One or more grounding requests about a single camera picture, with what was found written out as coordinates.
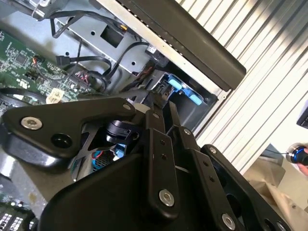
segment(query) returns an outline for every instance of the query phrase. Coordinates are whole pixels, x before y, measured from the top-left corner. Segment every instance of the green circuit board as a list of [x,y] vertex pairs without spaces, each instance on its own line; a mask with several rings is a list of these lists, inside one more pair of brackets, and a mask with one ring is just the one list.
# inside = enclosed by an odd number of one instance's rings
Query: green circuit board
[[[28,89],[45,96],[57,89],[64,92],[61,99],[63,103],[77,100],[82,92],[95,92],[78,77],[68,75],[42,55],[0,30],[0,88],[4,87]],[[30,104],[38,104],[30,97],[14,97]],[[0,103],[1,116],[12,105]]]

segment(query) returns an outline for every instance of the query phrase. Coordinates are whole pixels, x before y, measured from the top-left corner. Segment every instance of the white corrugated wall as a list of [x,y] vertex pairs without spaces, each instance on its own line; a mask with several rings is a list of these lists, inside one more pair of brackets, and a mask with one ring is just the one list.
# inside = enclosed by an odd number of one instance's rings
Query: white corrugated wall
[[244,173],[307,97],[307,0],[177,0],[247,69],[198,137]]

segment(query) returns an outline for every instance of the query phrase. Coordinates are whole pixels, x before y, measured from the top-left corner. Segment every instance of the screw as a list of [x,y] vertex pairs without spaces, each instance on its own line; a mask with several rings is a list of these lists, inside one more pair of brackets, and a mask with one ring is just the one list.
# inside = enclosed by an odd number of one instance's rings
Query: screw
[[130,106],[129,106],[128,104],[123,104],[123,107],[124,107],[125,109],[127,109],[127,110],[130,110],[130,109],[131,109]]
[[224,213],[221,218],[223,223],[225,223],[230,230],[235,230],[235,223],[228,214]]
[[160,117],[159,117],[159,115],[158,114],[156,114],[156,113],[153,113],[153,115],[154,115],[154,117],[155,118],[157,118],[157,119],[159,119]]
[[174,197],[167,189],[163,189],[159,192],[159,199],[168,207],[172,207],[174,205]]
[[215,148],[213,148],[213,147],[210,147],[210,151],[211,151],[211,153],[213,153],[213,154],[216,154],[216,153],[217,153],[217,151],[216,151]]
[[277,225],[281,231],[286,231],[285,227],[279,221],[277,222]]
[[187,128],[184,129],[184,132],[185,132],[187,135],[190,135],[190,134],[191,134],[191,131],[189,131]]
[[20,123],[24,128],[29,130],[39,130],[43,126],[42,121],[34,117],[25,117]]

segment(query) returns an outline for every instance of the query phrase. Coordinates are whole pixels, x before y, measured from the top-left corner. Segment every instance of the black cable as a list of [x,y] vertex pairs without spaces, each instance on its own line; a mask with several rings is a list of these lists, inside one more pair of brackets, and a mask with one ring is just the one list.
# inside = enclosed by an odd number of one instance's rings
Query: black cable
[[79,100],[98,100],[98,99],[110,99],[110,98],[123,98],[123,99],[127,99],[127,98],[132,98],[134,96],[142,96],[142,97],[146,97],[149,94],[149,90],[145,90],[145,89],[138,89],[138,90],[130,90],[130,91],[126,91],[126,92],[122,92],[116,95],[103,95],[100,93],[86,93],[86,94],[80,94],[77,96],[77,98]]
[[24,13],[26,15],[32,16],[32,13],[34,10],[26,7],[25,5],[15,1],[15,0],[0,0],[10,6],[13,6],[14,8],[16,8],[18,11],[20,11],[21,13]]
[[268,152],[271,152],[271,153],[280,154],[280,155],[288,154],[288,153],[279,153],[279,152],[274,152],[274,151],[269,150],[269,149],[265,149],[265,151],[268,151]]
[[[78,52],[77,52],[77,59],[80,58],[80,53],[81,53],[81,46],[82,46],[82,38],[80,38],[79,40],[79,46],[78,46]],[[72,76],[75,72],[76,72],[76,69],[77,69],[77,66],[78,66],[78,63],[79,61],[76,61],[73,69],[71,70],[71,72],[69,73],[69,77]]]
[[111,71],[112,68],[111,62],[108,59],[100,56],[83,56],[83,57],[70,58],[71,63],[83,62],[83,61],[100,61],[106,63],[107,65],[109,65],[109,68],[105,71],[105,73],[107,74]]
[[[3,1],[6,4],[9,4],[11,6],[13,6],[14,8],[16,8],[18,11],[27,14],[29,16],[32,16],[33,11],[32,9],[28,8],[27,6],[20,4],[14,0],[0,0]],[[125,28],[125,26],[121,23],[118,22],[117,20],[114,20],[112,18],[100,15],[96,12],[92,12],[92,11],[81,11],[81,10],[77,10],[77,11],[60,11],[60,12],[55,12],[51,15],[44,15],[43,18],[38,19],[39,21],[42,21],[44,19],[50,19],[51,22],[51,34],[52,36],[57,39],[66,29],[68,29],[69,26],[71,26],[73,23],[77,22],[80,18],[87,16],[99,21],[102,21],[104,23],[106,23],[108,26],[110,26],[113,30],[119,32],[119,33],[123,33],[123,32],[129,32],[132,35],[137,35],[132,29],[130,28]],[[63,17],[71,17],[71,19],[65,24],[63,25],[58,31],[55,30],[55,23],[54,20],[56,18],[63,18]]]
[[140,46],[140,45],[144,45],[144,46],[148,46],[149,44],[147,42],[135,42],[133,44],[131,44],[129,47],[127,47],[127,49],[123,52],[123,54],[121,55],[121,57],[118,59],[117,63],[115,64],[115,66],[112,68],[112,70],[110,71],[110,73],[104,73],[103,76],[105,79],[110,80],[111,77],[116,73],[116,70],[119,68],[120,63],[124,57],[124,55],[130,51],[132,48]]
[[31,90],[21,89],[21,88],[2,88],[0,89],[1,94],[5,95],[23,95],[31,98],[35,98],[41,102],[46,101],[46,96],[41,93],[34,92]]
[[35,218],[35,215],[32,211],[28,213],[26,218],[22,222],[23,231],[30,231],[30,222]]
[[53,20],[56,19],[56,18],[71,17],[71,19],[67,22],[67,24],[63,25],[63,27],[61,27],[57,32],[53,33],[52,36],[54,38],[58,38],[69,26],[71,26],[73,23],[77,22],[83,16],[87,16],[87,17],[102,21],[102,22],[106,23],[107,25],[109,25],[113,30],[115,30],[119,33],[125,32],[124,29],[120,28],[122,26],[122,23],[120,23],[120,22],[118,22],[118,21],[116,21],[112,18],[100,15],[100,14],[98,14],[96,12],[92,12],[92,11],[80,11],[80,10],[77,10],[77,11],[60,11],[60,12],[55,12],[50,16],[46,16],[46,17],[42,18],[41,20],[50,19],[51,23],[54,23]]

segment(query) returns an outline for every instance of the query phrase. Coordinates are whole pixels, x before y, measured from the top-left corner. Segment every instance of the hole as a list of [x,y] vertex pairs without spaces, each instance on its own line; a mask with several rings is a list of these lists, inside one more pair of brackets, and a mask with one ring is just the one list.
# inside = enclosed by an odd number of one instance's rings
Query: hole
[[72,139],[68,135],[62,133],[54,134],[51,137],[51,142],[57,148],[69,148],[73,144]]
[[162,154],[161,157],[163,160],[167,160],[167,156],[165,154]]
[[132,136],[133,140],[135,141],[139,138],[139,133],[134,132],[131,136]]
[[123,107],[127,110],[131,110],[130,106],[128,104],[123,104]]
[[69,23],[74,17],[70,17],[66,23]]
[[160,117],[159,117],[159,115],[158,114],[156,114],[156,113],[153,113],[153,115],[154,115],[154,117],[155,118],[157,118],[157,119],[159,119]]
[[264,219],[265,224],[269,227],[270,231],[275,231],[275,226],[268,220],[268,219]]
[[113,30],[110,26],[106,26],[105,30],[101,33],[101,38],[113,47],[117,48],[122,41],[123,36],[117,31]]
[[242,207],[239,201],[232,194],[227,195],[228,202],[232,208],[234,215],[239,218],[242,215]]

